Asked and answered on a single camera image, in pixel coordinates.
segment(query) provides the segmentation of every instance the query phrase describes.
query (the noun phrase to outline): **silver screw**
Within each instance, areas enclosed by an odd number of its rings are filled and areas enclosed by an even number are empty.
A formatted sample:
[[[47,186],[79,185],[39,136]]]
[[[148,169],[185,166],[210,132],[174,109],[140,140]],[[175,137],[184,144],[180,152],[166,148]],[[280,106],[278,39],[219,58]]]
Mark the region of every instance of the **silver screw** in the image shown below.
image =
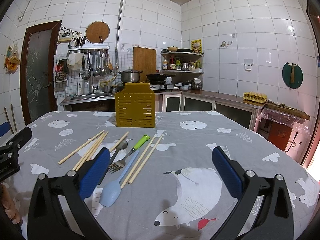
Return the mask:
[[[247,171],[247,175],[248,175],[249,177],[253,177],[253,176],[256,175],[256,174],[254,173],[254,171],[248,170],[248,171]]]
[[[276,176],[276,178],[277,178],[277,180],[283,180],[283,176],[282,176],[281,174],[278,174],[278,175]]]
[[[40,180],[43,180],[45,178],[45,174],[44,173],[41,173],[39,176],[38,176],[38,179]]]
[[[69,177],[73,177],[73,176],[75,176],[75,174],[76,174],[76,171],[75,171],[75,170],[70,170],[70,171],[68,171],[68,173],[67,173],[67,175],[68,175]]]

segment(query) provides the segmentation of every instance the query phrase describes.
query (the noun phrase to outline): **blue spoon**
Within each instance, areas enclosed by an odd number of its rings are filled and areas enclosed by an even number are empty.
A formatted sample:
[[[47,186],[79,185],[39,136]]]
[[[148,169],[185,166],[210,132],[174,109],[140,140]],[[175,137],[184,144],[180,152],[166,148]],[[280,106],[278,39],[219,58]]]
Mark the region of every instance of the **blue spoon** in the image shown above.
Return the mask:
[[[121,173],[120,177],[114,181],[107,183],[100,196],[100,204],[105,207],[110,207],[117,200],[121,193],[120,181],[134,162],[135,158],[138,156],[139,150],[136,150],[128,165],[124,168],[124,171]]]

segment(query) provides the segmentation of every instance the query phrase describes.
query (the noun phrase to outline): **fork with green handle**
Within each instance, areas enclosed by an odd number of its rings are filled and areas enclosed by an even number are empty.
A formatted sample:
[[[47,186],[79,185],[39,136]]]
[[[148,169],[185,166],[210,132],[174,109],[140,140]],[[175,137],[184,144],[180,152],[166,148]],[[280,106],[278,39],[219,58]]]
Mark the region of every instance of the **fork with green handle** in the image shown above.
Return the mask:
[[[136,150],[138,150],[146,141],[150,139],[150,136],[144,135],[142,138],[136,143],[135,146],[131,148],[131,151],[122,159],[119,160],[115,163],[112,163],[111,165],[108,166],[108,171],[110,172],[116,172],[122,169],[125,166],[125,160],[128,158],[132,153],[134,153]]]

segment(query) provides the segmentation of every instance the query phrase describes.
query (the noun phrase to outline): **countertop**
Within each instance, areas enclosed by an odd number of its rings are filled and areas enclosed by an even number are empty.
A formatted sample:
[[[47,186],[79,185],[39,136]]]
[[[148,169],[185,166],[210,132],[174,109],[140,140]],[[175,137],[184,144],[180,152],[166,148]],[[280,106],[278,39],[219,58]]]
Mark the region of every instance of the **countertop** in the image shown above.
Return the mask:
[[[184,94],[184,95],[193,95],[199,98],[207,98],[219,102],[226,102],[226,103],[237,103],[239,106],[244,107],[252,107],[257,109],[262,109],[264,104],[259,104],[255,102],[250,102],[247,100],[244,100],[242,97],[237,97],[233,95],[227,95],[222,93],[216,93],[216,92],[210,92],[205,90],[188,90],[188,91],[179,91],[174,90],[172,92],[157,92],[156,95],[174,95],[174,94]],[[92,102],[92,101],[100,101],[100,100],[109,100],[114,99],[113,96],[104,96],[99,98],[87,98],[87,99],[79,99],[79,100],[71,100],[70,96],[67,96],[61,103],[60,106],[65,105],[72,105],[72,104],[79,104],[79,103],[85,103],[85,102]]]

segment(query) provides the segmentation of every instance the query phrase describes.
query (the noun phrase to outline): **plastic sheet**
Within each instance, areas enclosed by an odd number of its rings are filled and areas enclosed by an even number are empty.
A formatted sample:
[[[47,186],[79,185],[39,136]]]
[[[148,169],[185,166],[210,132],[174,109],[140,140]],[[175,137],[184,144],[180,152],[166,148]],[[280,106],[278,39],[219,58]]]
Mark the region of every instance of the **plastic sheet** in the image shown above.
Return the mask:
[[[311,136],[307,122],[303,118],[269,108],[263,108],[261,114],[257,117],[259,121],[261,121],[262,118],[279,124],[284,124],[291,127],[293,131],[299,132],[304,136]]]

